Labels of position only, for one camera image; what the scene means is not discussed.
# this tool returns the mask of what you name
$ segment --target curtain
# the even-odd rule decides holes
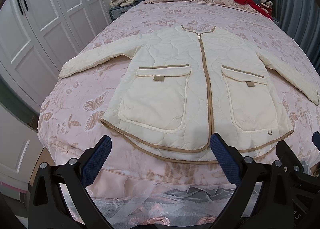
[[[274,0],[279,27],[299,44],[320,74],[320,8],[315,0]]]

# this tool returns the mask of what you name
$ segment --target wardrobe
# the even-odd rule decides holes
[[[111,23],[111,0],[6,0],[0,10],[0,75],[33,110],[62,65]]]

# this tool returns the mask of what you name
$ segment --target jacket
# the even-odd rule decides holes
[[[224,29],[182,25],[133,35],[82,53],[60,78],[113,57],[132,58],[101,122],[160,159],[216,163],[218,132],[244,156],[258,158],[293,132],[266,68],[319,105],[317,86],[271,53]]]

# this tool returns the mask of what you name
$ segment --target pocket flap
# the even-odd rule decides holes
[[[155,66],[155,67],[140,67],[136,75],[137,76],[164,76],[164,77],[178,77],[185,76],[191,72],[189,64],[185,65],[167,65],[167,66]]]
[[[260,84],[267,84],[267,80],[262,75],[235,69],[232,67],[227,67],[224,65],[221,67],[221,71],[225,76],[230,77],[237,81],[241,81],[241,82],[251,81],[251,82],[260,83]]]

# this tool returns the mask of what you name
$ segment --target bedsheet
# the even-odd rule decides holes
[[[320,77],[305,53],[270,19],[198,2],[139,3],[106,27],[84,51],[175,24],[199,31],[217,25],[270,51],[311,82],[320,84]],[[129,62],[125,56],[119,56],[58,81],[42,104],[38,123],[38,137],[55,163],[60,165],[79,157],[106,134],[112,139],[112,151],[93,185],[87,187],[92,197],[111,199],[117,205],[120,198],[145,193],[150,187],[150,194],[159,194],[173,188],[183,191],[189,186],[228,185],[219,165],[177,164],[156,159],[133,148],[100,123]],[[285,141],[299,160],[311,167],[320,161],[319,151],[311,142],[313,132],[319,131],[319,107],[276,72],[270,70],[270,75],[294,127],[294,133]],[[275,159],[273,150],[258,161],[270,164]]]

